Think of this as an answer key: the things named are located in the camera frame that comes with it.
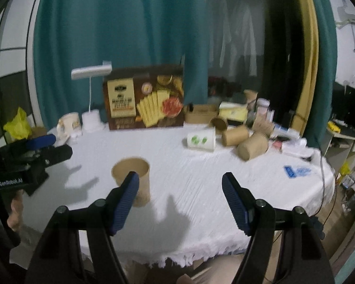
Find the person's left hand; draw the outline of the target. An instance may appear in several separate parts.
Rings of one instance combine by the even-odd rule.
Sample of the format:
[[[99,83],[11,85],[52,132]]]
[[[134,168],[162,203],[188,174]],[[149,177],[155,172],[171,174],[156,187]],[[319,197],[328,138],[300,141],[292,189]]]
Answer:
[[[16,191],[7,211],[7,226],[14,232],[19,232],[23,222],[23,190]]]

